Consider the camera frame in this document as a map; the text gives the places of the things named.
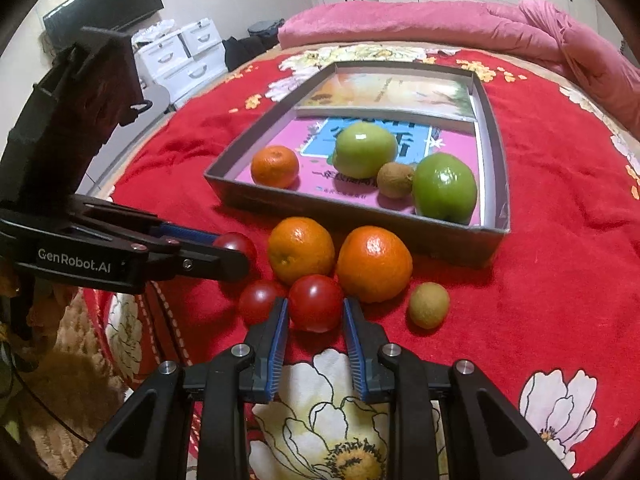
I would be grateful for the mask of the light green apple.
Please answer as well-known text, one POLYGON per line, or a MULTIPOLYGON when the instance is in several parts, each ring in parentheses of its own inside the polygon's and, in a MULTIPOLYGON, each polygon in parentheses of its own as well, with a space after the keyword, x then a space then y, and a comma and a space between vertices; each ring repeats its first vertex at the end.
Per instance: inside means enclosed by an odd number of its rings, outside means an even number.
POLYGON ((388 130, 372 122, 355 122, 337 135, 331 164, 345 177, 369 179, 393 162, 397 151, 396 138, 388 130))

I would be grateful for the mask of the black clothes pile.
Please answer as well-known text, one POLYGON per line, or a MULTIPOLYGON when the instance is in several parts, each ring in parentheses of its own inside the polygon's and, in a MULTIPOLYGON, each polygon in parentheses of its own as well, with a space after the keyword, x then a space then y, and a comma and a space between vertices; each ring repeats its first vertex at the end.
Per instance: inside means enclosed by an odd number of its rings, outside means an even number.
POLYGON ((254 60, 279 43, 278 36, 248 36, 241 39, 229 37, 222 42, 224 62, 227 70, 233 72, 241 65, 254 60))

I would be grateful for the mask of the black wall television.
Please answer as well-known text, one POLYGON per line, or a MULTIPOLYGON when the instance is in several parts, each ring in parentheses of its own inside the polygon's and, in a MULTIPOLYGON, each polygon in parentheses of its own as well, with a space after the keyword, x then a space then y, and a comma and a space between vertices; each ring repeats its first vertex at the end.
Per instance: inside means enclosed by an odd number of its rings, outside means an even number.
POLYGON ((162 0, 65 0, 43 18, 55 51, 71 44, 83 27, 122 32, 162 10, 162 0))

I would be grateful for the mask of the grey stool with clothes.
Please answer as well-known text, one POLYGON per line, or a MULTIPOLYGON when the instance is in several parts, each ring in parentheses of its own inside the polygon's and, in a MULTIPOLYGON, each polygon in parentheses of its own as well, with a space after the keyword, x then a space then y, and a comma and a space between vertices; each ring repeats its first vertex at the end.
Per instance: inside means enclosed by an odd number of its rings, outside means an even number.
POLYGON ((279 18, 278 20, 267 20, 260 21, 247 29, 247 32, 250 36, 256 36, 259 38, 273 38, 277 37, 279 33, 279 29, 285 23, 284 18, 279 18))

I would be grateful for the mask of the beige bed sheet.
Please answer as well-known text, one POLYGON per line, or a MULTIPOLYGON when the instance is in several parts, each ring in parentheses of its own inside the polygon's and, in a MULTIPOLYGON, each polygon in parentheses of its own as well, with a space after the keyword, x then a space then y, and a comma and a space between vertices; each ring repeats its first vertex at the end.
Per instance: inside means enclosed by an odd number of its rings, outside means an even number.
MULTIPOLYGON (((638 142, 604 118, 639 162, 638 142)), ((162 356, 204 362, 241 340, 241 290, 238 283, 178 278, 129 299, 106 292, 79 295, 66 311, 54 349, 26 377, 35 397, 15 401, 52 474, 68 471, 120 407, 125 389, 141 384, 162 356)))

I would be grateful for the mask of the red floral blanket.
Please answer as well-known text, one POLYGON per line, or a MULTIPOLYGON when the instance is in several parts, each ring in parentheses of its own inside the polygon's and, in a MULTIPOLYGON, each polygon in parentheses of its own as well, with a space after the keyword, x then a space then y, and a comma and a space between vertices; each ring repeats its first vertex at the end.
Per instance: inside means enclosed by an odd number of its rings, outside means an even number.
MULTIPOLYGON (((242 233, 264 252, 277 219, 224 206, 205 169, 333 53, 257 62, 186 104, 131 162, 116 202, 242 233)), ((506 148, 511 231, 483 269, 414 257, 413 281, 450 295, 438 330, 408 320, 406 295, 372 304, 367 316, 423 359, 477 363, 580 476, 639 418, 638 160, 572 90, 480 52, 436 63, 472 68, 484 81, 506 148)), ((280 399, 248 415, 253 476, 380 478, 387 414, 350 390, 342 336, 296 330, 286 359, 280 399)))

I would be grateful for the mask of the red cherry tomato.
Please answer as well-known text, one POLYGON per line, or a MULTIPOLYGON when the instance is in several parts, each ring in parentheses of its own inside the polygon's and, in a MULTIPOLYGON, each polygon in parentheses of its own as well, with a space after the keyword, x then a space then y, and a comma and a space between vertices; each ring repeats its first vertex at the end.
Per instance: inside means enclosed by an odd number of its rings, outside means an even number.
POLYGON ((299 278, 288 293, 288 312, 295 327, 323 334, 342 322, 344 292, 333 278, 312 274, 299 278))
POLYGON ((278 297, 288 296, 288 290, 280 283, 257 280, 247 285, 241 292, 238 310, 246 326, 265 322, 278 297))
POLYGON ((257 249, 254 243, 246 235, 239 232, 224 233, 219 235, 216 240, 213 241, 213 246, 242 252, 242 254, 247 258, 248 267, 251 271, 254 270, 257 258, 257 249))

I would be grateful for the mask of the small brown kiwi fruit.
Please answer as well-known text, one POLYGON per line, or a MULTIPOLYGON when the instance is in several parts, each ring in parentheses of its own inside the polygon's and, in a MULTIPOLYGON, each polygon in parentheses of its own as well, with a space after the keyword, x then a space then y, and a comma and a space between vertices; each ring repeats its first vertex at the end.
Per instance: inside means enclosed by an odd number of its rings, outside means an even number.
POLYGON ((450 297, 445 287, 433 282, 416 286, 409 299, 409 318, 424 330, 434 330, 446 318, 450 297))

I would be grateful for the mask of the sunflower cover book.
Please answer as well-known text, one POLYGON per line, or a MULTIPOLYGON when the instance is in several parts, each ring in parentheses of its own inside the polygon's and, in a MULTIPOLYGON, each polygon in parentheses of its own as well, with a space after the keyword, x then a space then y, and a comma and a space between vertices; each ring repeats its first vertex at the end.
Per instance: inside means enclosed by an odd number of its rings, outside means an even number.
POLYGON ((468 84, 445 77, 337 72, 297 105, 304 113, 347 115, 378 110, 454 120, 475 118, 468 84))

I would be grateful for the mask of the pink quilt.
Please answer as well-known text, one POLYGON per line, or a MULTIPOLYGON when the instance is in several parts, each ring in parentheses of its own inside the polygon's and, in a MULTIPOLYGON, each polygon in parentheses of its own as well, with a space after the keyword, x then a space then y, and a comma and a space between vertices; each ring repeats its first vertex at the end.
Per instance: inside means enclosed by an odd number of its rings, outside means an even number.
POLYGON ((354 41, 451 44, 519 56, 578 84, 639 135, 639 70, 608 40, 548 0, 346 1, 315 6, 279 29, 284 48, 354 41))

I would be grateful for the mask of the grey shallow cardboard box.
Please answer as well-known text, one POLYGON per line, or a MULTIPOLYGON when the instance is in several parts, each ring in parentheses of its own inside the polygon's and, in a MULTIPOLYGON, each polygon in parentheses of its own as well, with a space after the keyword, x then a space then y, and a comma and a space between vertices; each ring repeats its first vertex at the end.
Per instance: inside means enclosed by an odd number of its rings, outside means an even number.
POLYGON ((477 74, 334 62, 292 90, 209 166, 226 203, 352 229, 487 266, 511 227, 500 131, 477 74))

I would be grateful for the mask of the white drawer cabinet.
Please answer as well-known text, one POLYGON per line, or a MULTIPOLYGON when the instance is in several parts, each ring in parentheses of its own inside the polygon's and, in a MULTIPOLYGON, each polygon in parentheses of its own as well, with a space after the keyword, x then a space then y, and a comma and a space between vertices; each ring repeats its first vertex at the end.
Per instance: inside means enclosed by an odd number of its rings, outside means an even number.
POLYGON ((137 50, 134 56, 141 81, 165 88, 175 110, 228 73, 226 49, 210 18, 170 32, 137 50))

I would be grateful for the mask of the pink chinese workbook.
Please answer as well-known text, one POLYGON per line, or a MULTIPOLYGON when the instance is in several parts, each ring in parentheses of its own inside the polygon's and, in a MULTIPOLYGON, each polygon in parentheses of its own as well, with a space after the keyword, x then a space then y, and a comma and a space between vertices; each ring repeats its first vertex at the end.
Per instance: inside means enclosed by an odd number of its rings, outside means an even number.
POLYGON ((295 118, 228 179, 323 203, 333 200, 352 210, 371 209, 394 222, 418 216, 418 209, 437 196, 439 183, 416 172, 427 157, 436 162, 454 157, 470 170, 462 176, 460 191, 444 194, 452 204, 442 218, 480 226, 482 187, 475 136, 430 125, 353 117, 295 118))

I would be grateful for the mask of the large orange mandarin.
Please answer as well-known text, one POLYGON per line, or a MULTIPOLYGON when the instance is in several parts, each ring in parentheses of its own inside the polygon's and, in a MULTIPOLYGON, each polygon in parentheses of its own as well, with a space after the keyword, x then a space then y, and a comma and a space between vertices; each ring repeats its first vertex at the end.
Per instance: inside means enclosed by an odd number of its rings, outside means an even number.
POLYGON ((259 185, 288 188, 297 179, 299 162, 295 153, 282 145, 266 146, 250 163, 250 175, 259 185))

